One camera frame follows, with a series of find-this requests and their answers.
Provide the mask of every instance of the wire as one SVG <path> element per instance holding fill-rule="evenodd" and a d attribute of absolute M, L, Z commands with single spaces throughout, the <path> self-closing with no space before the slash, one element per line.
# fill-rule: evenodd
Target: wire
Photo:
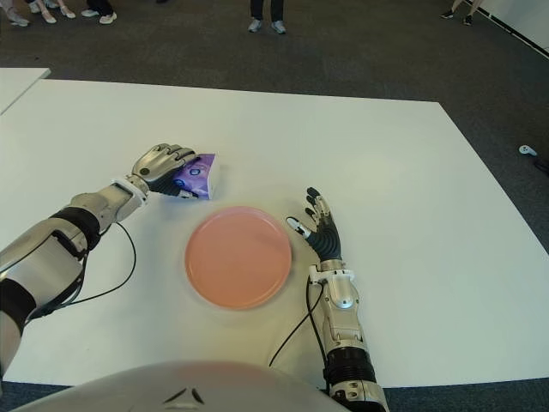
<path fill-rule="evenodd" d="M 309 279 L 307 279 L 307 289 L 309 288 Z M 322 285 L 322 289 L 320 290 L 320 294 L 318 295 L 317 301 L 315 302 L 315 305 L 312 307 L 312 311 L 314 311 L 317 308 L 318 302 L 320 302 L 320 299 L 323 297 L 323 291 L 324 291 L 324 285 Z M 287 336 L 286 339 L 284 339 L 284 342 L 278 347 L 276 352 L 274 352 L 273 357 L 271 358 L 271 361 L 268 363 L 268 367 L 273 366 L 273 362 L 275 362 L 276 356 L 281 352 L 281 350 L 286 346 L 287 342 L 290 340 L 290 338 L 293 336 L 293 334 L 299 329 L 299 327 L 303 324 L 305 320 L 307 320 L 307 317 L 309 316 L 309 313 L 307 312 L 305 316 L 299 321 L 299 323 L 296 325 L 295 328 L 290 332 L 290 334 Z"/>
<path fill-rule="evenodd" d="M 315 336 L 317 337 L 318 347 L 320 348 L 320 354 L 323 357 L 324 367 L 327 367 L 328 362 L 326 361 L 326 352 L 324 352 L 323 341 L 320 338 L 320 335 L 318 334 L 317 324 L 315 323 L 315 319 L 313 318 L 311 313 L 311 303 L 309 302 L 309 285 L 310 285 L 309 279 L 307 279 L 307 289 L 305 290 L 305 303 L 307 304 L 307 316 L 309 316 L 309 319 L 311 320 L 312 329 L 315 332 Z"/>
<path fill-rule="evenodd" d="M 92 299 L 96 299 L 96 298 L 99 298 L 100 296 L 105 296 L 106 294 L 109 294 L 111 292 L 114 292 L 115 290 L 117 289 L 120 289 L 123 285 L 126 284 L 126 282 L 131 278 L 131 276 L 134 274 L 134 271 L 136 270 L 136 264 L 137 264 L 137 252 L 136 252 L 136 245 L 134 244 L 134 241 L 133 239 L 131 238 L 130 234 L 128 233 L 128 231 L 126 230 L 126 228 L 124 226 L 122 226 L 120 223 L 118 223 L 117 221 L 115 222 L 115 224 L 119 225 L 122 230 L 124 230 L 124 233 L 126 233 L 126 236 L 128 237 L 128 240 L 130 241 L 131 243 L 131 250 L 133 252 L 133 255 L 134 255 L 134 263 L 131 265 L 131 270 L 130 270 L 130 274 L 124 279 L 124 281 L 122 283 L 120 283 L 118 286 L 115 286 L 114 288 L 112 289 L 109 289 L 105 292 L 102 292 L 100 294 L 96 294 L 94 296 L 90 296 L 89 298 L 84 298 L 84 299 L 80 299 L 80 300 L 75 300 L 75 301 L 69 301 L 67 302 L 66 304 L 63 304 L 63 307 L 66 307 L 66 306 L 73 306 L 73 305 L 77 305 L 79 303 L 83 303 L 83 302 L 86 302 L 88 300 L 92 300 Z M 108 227 L 102 234 L 105 234 L 107 230 L 109 230 L 110 227 Z M 87 257 L 85 257 L 86 260 L 84 260 L 84 263 L 83 263 L 83 270 L 85 271 L 86 269 L 86 262 L 87 262 Z"/>

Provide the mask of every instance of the white tabletop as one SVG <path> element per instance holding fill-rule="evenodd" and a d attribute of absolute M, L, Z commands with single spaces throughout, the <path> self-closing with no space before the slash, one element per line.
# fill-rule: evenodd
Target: white tabletop
<path fill-rule="evenodd" d="M 49 69 L 0 68 L 0 114 L 50 73 Z"/>
<path fill-rule="evenodd" d="M 52 122 L 59 106 L 64 121 Z M 7 380 L 74 385 L 173 359 L 267 364 L 305 312 L 314 254 L 288 229 L 287 283 L 263 306 L 235 312 L 197 295 L 184 248 L 226 206 L 305 219 L 309 185 L 328 199 L 357 274 L 381 385 L 549 375 L 549 257 L 437 103 L 43 80 L 3 116 L 2 136 L 10 178 L 0 247 L 76 193 L 130 171 L 157 142 L 216 152 L 222 165 L 214 201 L 152 195 L 127 219 L 135 277 L 33 321 Z M 130 266 L 128 242 L 113 228 L 90 257 L 82 297 L 119 283 Z M 309 325 L 276 366 L 322 384 Z"/>

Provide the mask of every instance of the shoe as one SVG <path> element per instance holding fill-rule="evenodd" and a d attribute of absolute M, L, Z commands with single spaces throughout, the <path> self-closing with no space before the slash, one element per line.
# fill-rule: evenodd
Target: shoe
<path fill-rule="evenodd" d="M 81 15 L 84 17 L 94 17 L 95 15 L 100 15 L 97 11 L 91 9 L 85 9 L 81 12 Z"/>
<path fill-rule="evenodd" d="M 31 9 L 31 13 L 33 13 L 34 15 L 37 15 L 40 12 L 40 7 L 38 7 L 36 1 L 29 3 L 28 8 Z"/>
<path fill-rule="evenodd" d="M 44 5 L 48 9 L 59 9 L 59 4 L 55 3 L 53 0 L 44 0 Z"/>
<path fill-rule="evenodd" d="M 69 19 L 75 19 L 76 18 L 76 15 L 72 11 L 70 11 L 67 6 L 63 6 L 61 8 L 61 14 L 64 15 L 65 17 L 69 18 Z"/>
<path fill-rule="evenodd" d="M 448 10 L 446 13 L 442 13 L 440 15 L 443 19 L 451 19 L 454 17 L 454 12 L 452 10 Z"/>
<path fill-rule="evenodd" d="M 101 24 L 111 24 L 117 19 L 117 14 L 113 11 L 111 15 L 102 15 L 100 18 Z"/>
<path fill-rule="evenodd" d="M 271 27 L 273 30 L 275 30 L 278 34 L 286 34 L 286 28 L 284 27 L 284 21 L 278 20 L 273 21 L 271 23 Z"/>
<path fill-rule="evenodd" d="M 12 26 L 26 27 L 30 22 L 27 19 L 23 19 L 16 11 L 12 9 L 8 10 L 6 15 L 8 16 L 9 22 Z"/>
<path fill-rule="evenodd" d="M 44 17 L 44 20 L 46 20 L 50 24 L 57 23 L 55 17 L 53 17 L 48 10 L 42 12 L 42 17 Z"/>
<path fill-rule="evenodd" d="M 251 21 L 251 24 L 248 26 L 248 31 L 250 33 L 257 33 L 259 29 L 261 28 L 262 22 L 258 19 L 253 19 Z"/>

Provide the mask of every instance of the dark carpet floor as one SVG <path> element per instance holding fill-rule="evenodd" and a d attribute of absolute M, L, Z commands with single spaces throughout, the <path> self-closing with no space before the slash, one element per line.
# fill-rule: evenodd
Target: dark carpet floor
<path fill-rule="evenodd" d="M 54 79 L 438 101 L 549 251 L 549 178 L 517 152 L 526 143 L 549 158 L 549 60 L 483 16 L 472 27 L 443 21 L 450 0 L 289 0 L 288 35 L 279 36 L 246 32 L 245 0 L 112 3 L 118 20 L 102 27 L 58 13 L 48 25 L 16 0 L 32 25 L 11 27 L 2 15 L 0 67 L 49 67 Z M 51 389 L 36 388 L 5 384 L 0 410 Z M 541 379 L 388 397 L 394 411 L 547 411 L 548 393 Z"/>

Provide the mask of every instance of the robotic arm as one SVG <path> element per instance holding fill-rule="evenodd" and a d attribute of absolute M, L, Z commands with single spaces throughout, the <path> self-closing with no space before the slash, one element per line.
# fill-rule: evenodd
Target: robotic arm
<path fill-rule="evenodd" d="M 341 243 L 329 206 L 314 188 L 307 189 L 313 209 L 305 212 L 317 226 L 316 232 L 294 217 L 287 223 L 311 246 L 320 266 L 309 268 L 312 284 L 324 284 L 321 299 L 324 311 L 323 341 L 326 353 L 324 377 L 329 395 L 352 411 L 389 412 L 383 389 L 366 347 L 358 317 L 359 293 L 352 280 L 354 273 L 341 259 Z"/>
<path fill-rule="evenodd" d="M 83 282 L 83 259 L 100 234 L 147 201 L 149 191 L 187 197 L 172 176 L 196 154 L 165 143 L 151 148 L 130 175 L 82 193 L 0 251 L 0 378 L 19 347 L 25 323 L 53 312 Z"/>

